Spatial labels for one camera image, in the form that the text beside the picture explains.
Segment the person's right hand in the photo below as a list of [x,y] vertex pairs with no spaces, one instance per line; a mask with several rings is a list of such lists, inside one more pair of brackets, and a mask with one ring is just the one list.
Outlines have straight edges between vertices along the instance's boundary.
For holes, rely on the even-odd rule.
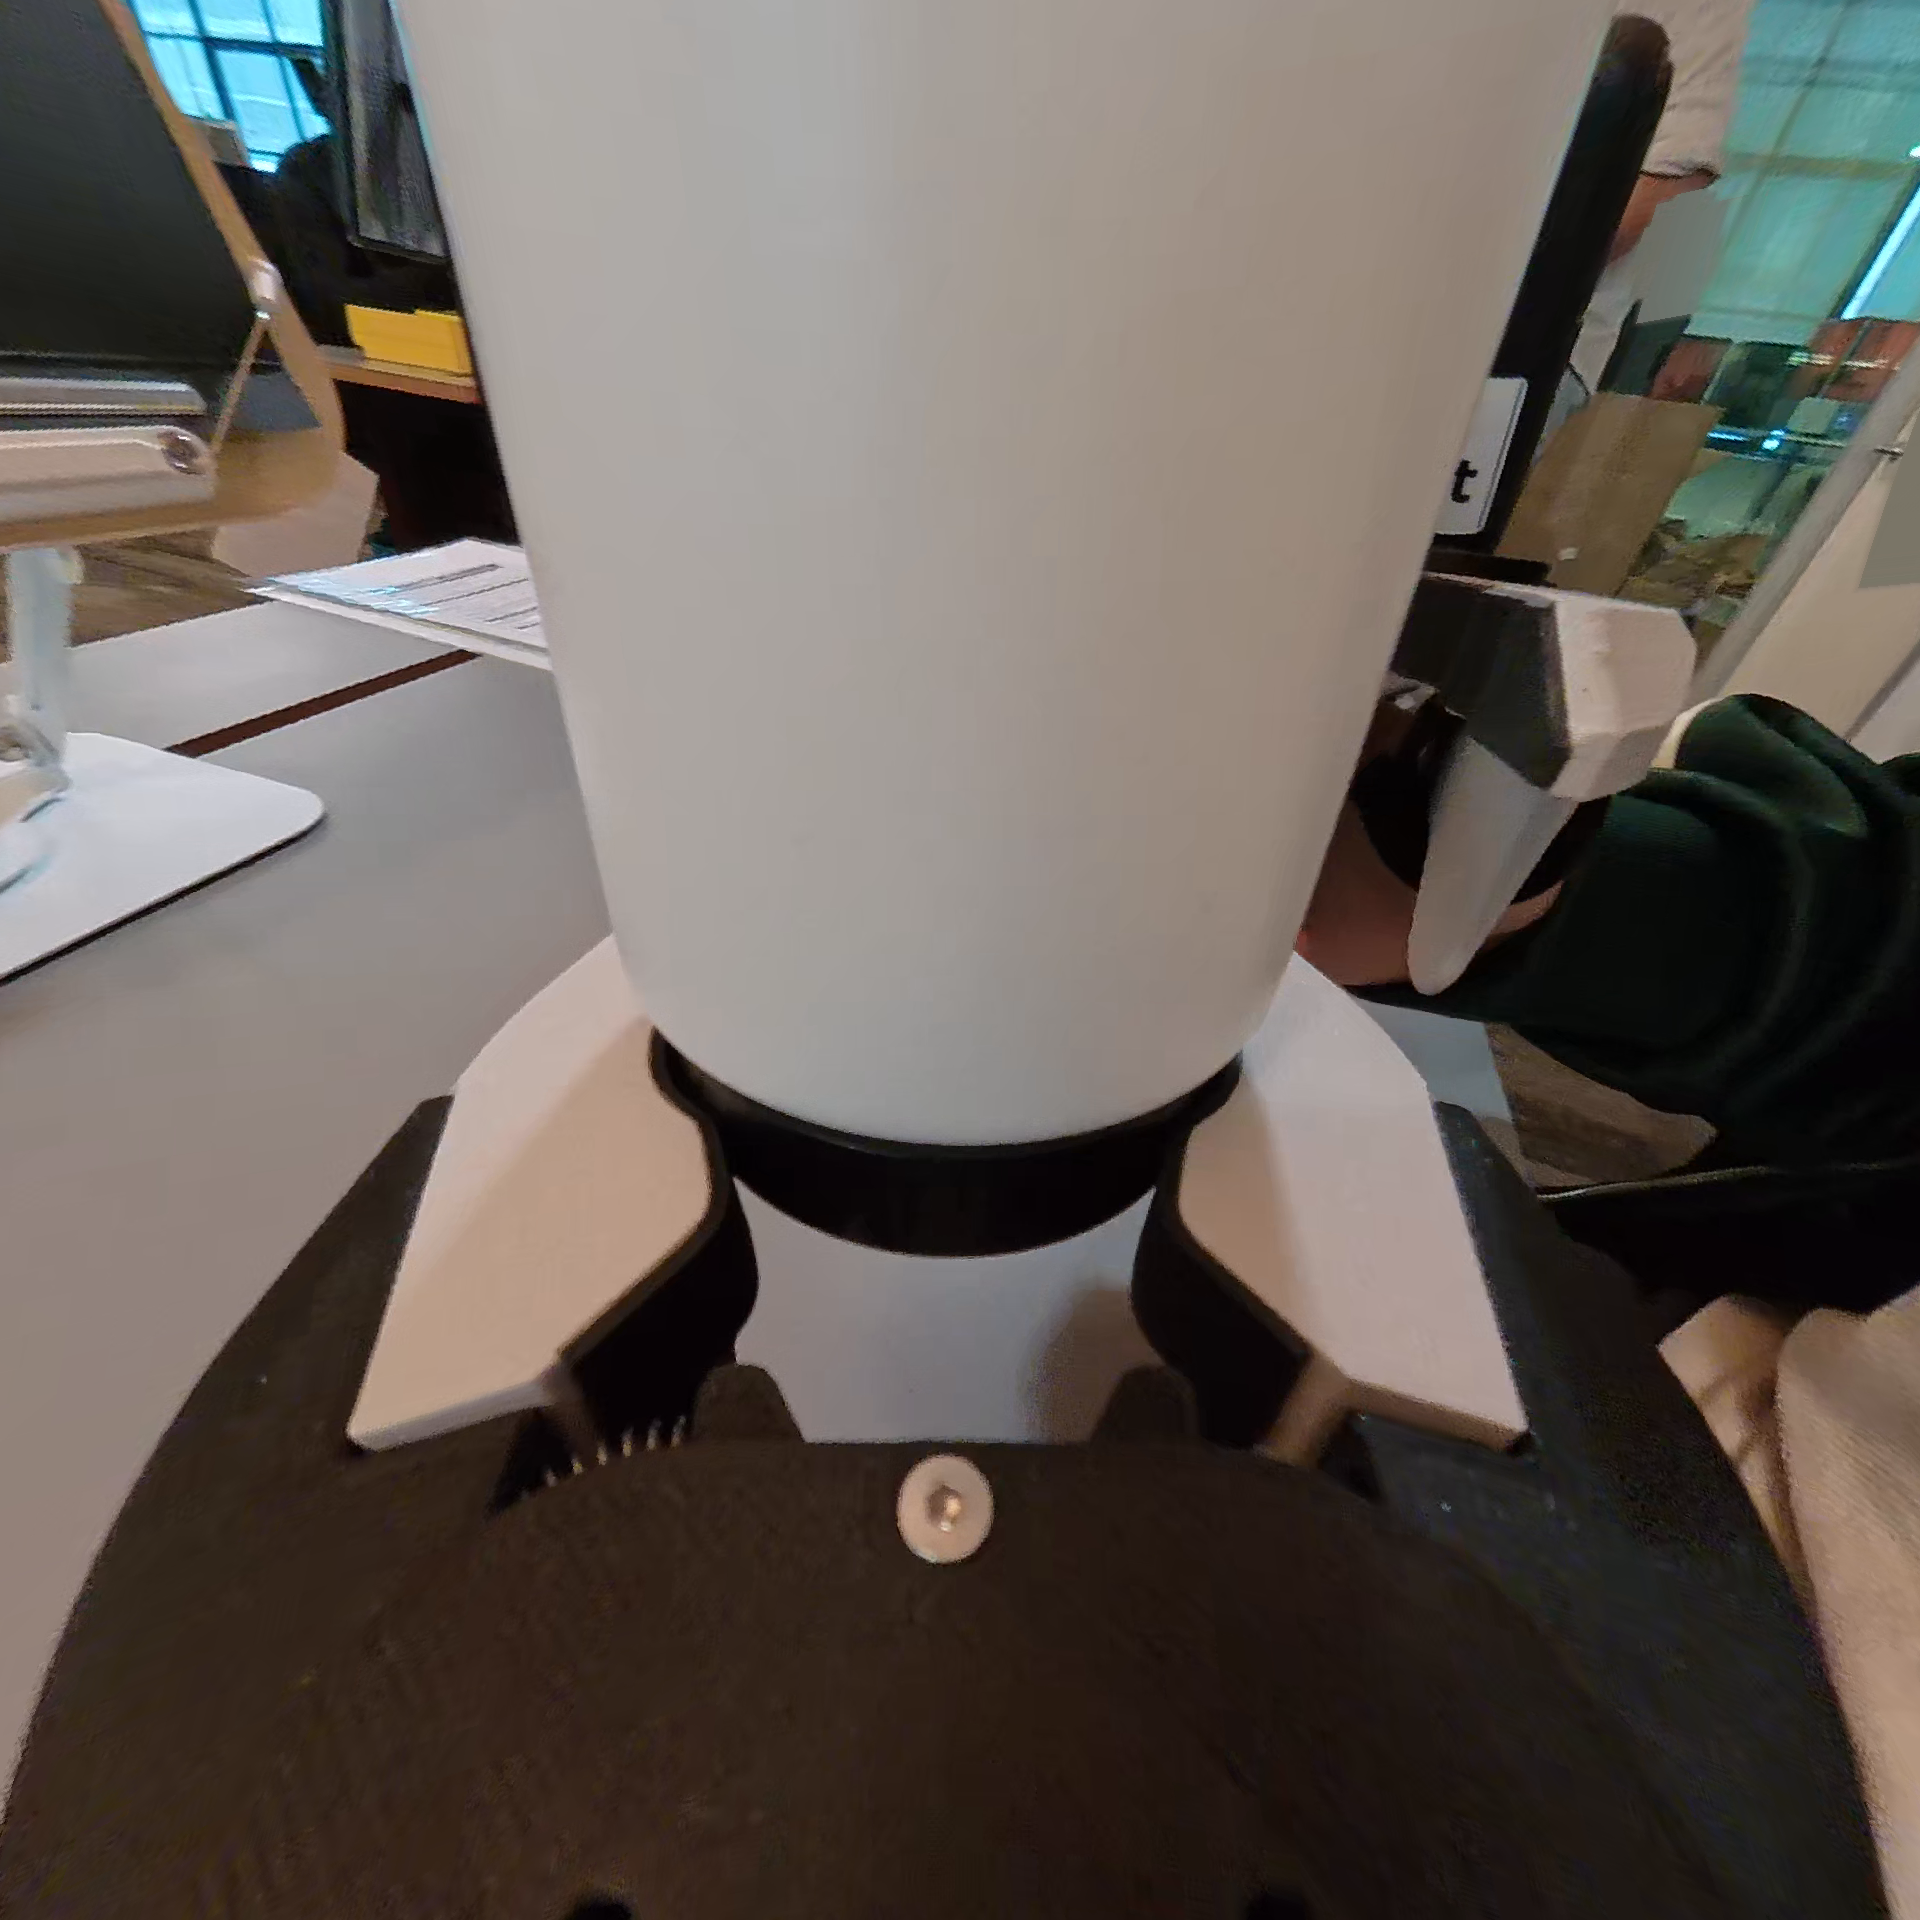
[[1296,933],[1296,953],[1346,989],[1406,986],[1416,891],[1343,809]]

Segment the white water bottle black cap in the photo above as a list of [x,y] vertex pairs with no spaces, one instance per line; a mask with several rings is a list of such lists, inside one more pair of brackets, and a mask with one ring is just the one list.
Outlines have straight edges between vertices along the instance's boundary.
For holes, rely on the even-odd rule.
[[738,1176],[1125,1210],[1275,999],[1612,3],[399,3],[606,909]]

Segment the printed paper sheet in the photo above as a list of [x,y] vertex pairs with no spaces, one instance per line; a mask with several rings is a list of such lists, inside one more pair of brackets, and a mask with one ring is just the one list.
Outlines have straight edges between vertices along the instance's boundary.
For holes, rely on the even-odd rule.
[[550,667],[538,586],[519,546],[452,539],[410,554],[262,577],[252,581],[252,594]]

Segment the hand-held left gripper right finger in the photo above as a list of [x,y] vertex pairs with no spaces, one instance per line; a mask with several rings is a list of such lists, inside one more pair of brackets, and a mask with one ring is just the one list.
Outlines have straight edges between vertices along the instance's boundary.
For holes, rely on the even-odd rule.
[[1166,1160],[1130,1307],[1232,1451],[1308,1466],[1360,1414],[1488,1451],[1526,1430],[1428,1084],[1300,957]]

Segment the brown cardboard box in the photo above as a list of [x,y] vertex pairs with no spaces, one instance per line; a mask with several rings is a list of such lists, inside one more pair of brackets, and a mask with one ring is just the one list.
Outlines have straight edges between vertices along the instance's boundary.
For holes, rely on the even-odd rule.
[[1563,591],[1618,596],[1723,409],[1600,390],[1536,453],[1499,539]]

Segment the silver stand with tan board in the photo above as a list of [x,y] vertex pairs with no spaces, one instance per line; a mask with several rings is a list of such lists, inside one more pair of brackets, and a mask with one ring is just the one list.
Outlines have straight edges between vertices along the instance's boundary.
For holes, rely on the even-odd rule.
[[2,976],[276,851],[323,803],[145,743],[75,731],[80,549],[280,517],[343,453],[330,374],[122,3],[102,3],[248,283],[229,370],[2,370]]

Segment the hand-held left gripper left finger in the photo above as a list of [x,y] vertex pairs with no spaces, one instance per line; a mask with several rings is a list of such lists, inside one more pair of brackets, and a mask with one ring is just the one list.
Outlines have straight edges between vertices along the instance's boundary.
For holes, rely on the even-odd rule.
[[535,1411],[586,1453],[665,1437],[755,1301],[716,1130],[602,940],[459,1073],[346,1430],[393,1451]]

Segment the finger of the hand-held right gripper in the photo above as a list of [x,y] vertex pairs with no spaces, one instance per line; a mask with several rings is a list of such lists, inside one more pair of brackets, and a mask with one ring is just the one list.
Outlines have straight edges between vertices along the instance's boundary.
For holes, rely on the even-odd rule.
[[1435,690],[1462,737],[1526,784],[1603,800],[1649,773],[1685,709],[1695,636],[1646,601],[1423,577],[1396,674]]

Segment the yellow plastic bin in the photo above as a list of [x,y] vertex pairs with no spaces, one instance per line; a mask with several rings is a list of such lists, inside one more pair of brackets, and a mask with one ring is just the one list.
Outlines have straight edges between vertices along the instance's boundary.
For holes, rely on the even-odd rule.
[[348,341],[372,363],[435,376],[475,376],[465,319],[443,307],[385,307],[348,303]]

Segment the person's right forearm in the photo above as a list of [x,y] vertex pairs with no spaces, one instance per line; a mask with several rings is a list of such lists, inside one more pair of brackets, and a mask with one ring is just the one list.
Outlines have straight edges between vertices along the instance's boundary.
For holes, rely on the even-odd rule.
[[1916,1286],[1916,753],[1738,694],[1569,830],[1435,1009],[1710,1129],[1573,1189],[1646,1290],[1869,1314]]

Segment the black laptop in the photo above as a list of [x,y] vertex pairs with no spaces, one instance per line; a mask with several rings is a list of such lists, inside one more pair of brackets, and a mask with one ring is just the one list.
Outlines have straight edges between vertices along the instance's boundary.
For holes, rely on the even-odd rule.
[[2,370],[230,370],[255,303],[99,3],[2,6]]

